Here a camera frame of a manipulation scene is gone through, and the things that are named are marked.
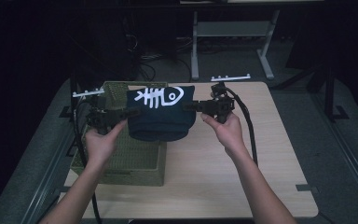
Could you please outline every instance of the light wood table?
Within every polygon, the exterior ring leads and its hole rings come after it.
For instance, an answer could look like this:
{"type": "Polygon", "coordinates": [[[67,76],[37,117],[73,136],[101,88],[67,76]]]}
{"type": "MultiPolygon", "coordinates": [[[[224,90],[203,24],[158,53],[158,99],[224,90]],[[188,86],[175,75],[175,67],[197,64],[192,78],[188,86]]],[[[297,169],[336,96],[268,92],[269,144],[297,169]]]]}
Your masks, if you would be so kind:
{"type": "MultiPolygon", "coordinates": [[[[194,85],[195,100],[209,100],[213,83],[194,85]]],[[[280,115],[262,82],[226,83],[247,105],[255,128],[259,167],[295,217],[315,217],[318,208],[307,185],[280,115]]],[[[239,108],[243,137],[251,150],[248,127],[239,108]]],[[[65,186],[77,175],[70,171],[65,186]]],[[[197,115],[187,137],[167,145],[163,187],[99,185],[96,189],[103,218],[237,218],[252,217],[235,166],[211,127],[197,115]]],[[[94,218],[91,204],[84,218],[94,218]]]]}

